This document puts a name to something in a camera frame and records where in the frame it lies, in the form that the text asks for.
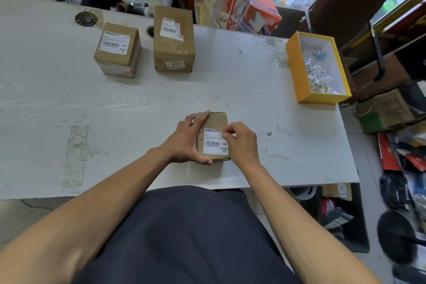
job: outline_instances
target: white wood grain surface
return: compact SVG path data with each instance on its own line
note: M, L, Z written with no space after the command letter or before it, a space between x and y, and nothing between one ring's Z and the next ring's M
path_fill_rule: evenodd
M0 199L81 193L207 109L256 131L281 185L358 182L337 106L296 103L283 39L194 26L193 72L159 74L151 18L97 10L100 24L84 28L74 21L82 7L0 4ZM106 76L93 60L103 22L139 28L135 79ZM248 186L228 161L172 164L151 189L183 184Z

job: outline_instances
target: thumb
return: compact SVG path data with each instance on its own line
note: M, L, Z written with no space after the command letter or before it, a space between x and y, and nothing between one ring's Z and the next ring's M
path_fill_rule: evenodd
M205 157L203 155L201 155L199 152L195 152L194 153L194 158L193 158L194 162L197 162L199 164L202 165L212 165L213 161L211 158Z
M226 141L228 141L229 144L233 144L234 142L237 141L235 139L235 137L232 136L232 134L230 134L230 133L222 133L222 137L225 138Z

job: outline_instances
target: tile floor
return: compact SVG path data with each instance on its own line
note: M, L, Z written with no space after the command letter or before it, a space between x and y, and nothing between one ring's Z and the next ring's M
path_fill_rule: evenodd
M355 165L359 172L359 183L363 199L365 222L370 241L370 253L356 256L380 279L383 284L391 284L391 263L384 256L377 239L376 226L380 215L386 211L379 191L379 177L382 173L377 138L363 135L358 120L350 108L341 109L343 122L348 134L349 145L354 156ZM274 233L263 213L262 207L253 195L251 189L244 189L253 211L269 231L278 245ZM56 209L64 204L66 197L46 199L28 199L29 204ZM25 206L19 200L0 201L0 250L13 238L29 226L49 213L44 209L33 209Z

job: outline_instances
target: yellow box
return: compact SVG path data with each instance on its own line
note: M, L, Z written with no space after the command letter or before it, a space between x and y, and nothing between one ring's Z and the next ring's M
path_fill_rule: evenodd
M306 74L302 46L319 49L326 53L326 57L321 61L321 64L326 65L327 73L331 77L330 85L339 94L313 93L311 91L308 75ZM287 50L288 63L298 103L336 104L351 96L342 61L333 37L296 32L285 44L285 49ZM316 62L314 55L310 56L310 58L313 64L320 64Z

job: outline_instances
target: dark shirt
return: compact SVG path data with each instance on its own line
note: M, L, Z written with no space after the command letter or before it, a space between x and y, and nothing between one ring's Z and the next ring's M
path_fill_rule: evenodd
M177 186L146 192L73 283L301 282L243 191Z

